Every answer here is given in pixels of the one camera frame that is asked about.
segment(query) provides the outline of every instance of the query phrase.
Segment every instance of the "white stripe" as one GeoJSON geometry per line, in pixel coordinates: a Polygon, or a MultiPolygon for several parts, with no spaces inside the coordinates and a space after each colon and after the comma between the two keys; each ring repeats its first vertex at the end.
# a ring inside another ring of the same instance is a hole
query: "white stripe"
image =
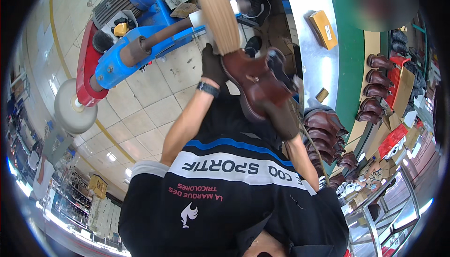
{"type": "Polygon", "coordinates": [[[139,174],[153,174],[164,178],[169,167],[154,160],[139,161],[132,167],[131,178],[139,174]]]}
{"type": "Polygon", "coordinates": [[[271,160],[249,159],[230,153],[197,156],[182,151],[169,172],[185,178],[241,181],[255,186],[276,184],[307,190],[310,195],[316,194],[306,180],[300,180],[297,173],[271,160]]]}

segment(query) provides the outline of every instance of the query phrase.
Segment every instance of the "rooster logo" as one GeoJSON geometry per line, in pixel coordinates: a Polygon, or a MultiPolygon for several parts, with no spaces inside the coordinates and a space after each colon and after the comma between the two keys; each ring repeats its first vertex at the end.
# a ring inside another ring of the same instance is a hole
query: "rooster logo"
{"type": "Polygon", "coordinates": [[[199,209],[197,207],[195,209],[191,209],[191,204],[192,203],[190,203],[188,206],[186,206],[185,209],[183,209],[183,211],[181,211],[181,222],[183,223],[183,228],[189,227],[188,225],[186,225],[186,222],[188,221],[187,217],[189,217],[189,219],[191,220],[197,218],[199,209]]]}

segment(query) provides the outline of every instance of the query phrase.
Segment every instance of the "blue machine frame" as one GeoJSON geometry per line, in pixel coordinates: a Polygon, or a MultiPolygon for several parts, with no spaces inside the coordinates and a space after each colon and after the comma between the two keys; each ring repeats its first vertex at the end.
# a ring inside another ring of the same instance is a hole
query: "blue machine frame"
{"type": "Polygon", "coordinates": [[[134,5],[138,2],[138,6],[141,7],[150,5],[152,1],[155,3],[148,8],[147,12],[137,19],[139,27],[130,30],[98,60],[98,65],[95,69],[95,77],[98,84],[105,89],[113,88],[155,58],[162,57],[167,53],[191,42],[193,40],[193,34],[205,29],[205,26],[200,26],[195,29],[190,28],[179,32],[178,34],[153,46],[152,53],[147,58],[133,67],[127,67],[120,59],[120,51],[123,47],[127,46],[131,41],[141,35],[150,37],[156,32],[181,20],[180,18],[170,17],[172,10],[170,10],[166,3],[162,0],[130,1],[134,5]]]}

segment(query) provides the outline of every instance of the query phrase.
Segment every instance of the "blue stripe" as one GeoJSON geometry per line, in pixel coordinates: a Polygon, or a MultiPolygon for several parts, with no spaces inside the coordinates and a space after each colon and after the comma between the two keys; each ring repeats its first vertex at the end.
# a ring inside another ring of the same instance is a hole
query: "blue stripe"
{"type": "Polygon", "coordinates": [[[208,143],[208,144],[203,144],[199,140],[191,140],[191,141],[187,142],[185,146],[194,146],[198,149],[205,150],[205,149],[211,149],[211,148],[217,147],[219,145],[230,145],[230,146],[233,146],[233,147],[236,147],[239,149],[247,149],[247,150],[257,152],[257,153],[267,153],[267,154],[270,154],[271,156],[273,156],[275,159],[277,159],[282,164],[284,164],[286,166],[293,166],[289,160],[281,160],[278,157],[278,155],[273,153],[270,149],[257,147],[255,145],[251,145],[251,144],[247,144],[247,143],[243,143],[243,142],[236,142],[235,140],[230,139],[230,138],[220,138],[220,139],[212,141],[211,143],[208,143]]]}

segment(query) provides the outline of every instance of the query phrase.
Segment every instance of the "black shoe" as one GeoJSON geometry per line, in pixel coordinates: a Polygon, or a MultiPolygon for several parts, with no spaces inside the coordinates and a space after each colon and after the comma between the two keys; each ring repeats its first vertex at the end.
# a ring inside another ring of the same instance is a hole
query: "black shoe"
{"type": "Polygon", "coordinates": [[[256,53],[261,49],[262,46],[262,39],[259,36],[253,36],[245,45],[245,54],[249,55],[250,58],[254,58],[256,53]]]}

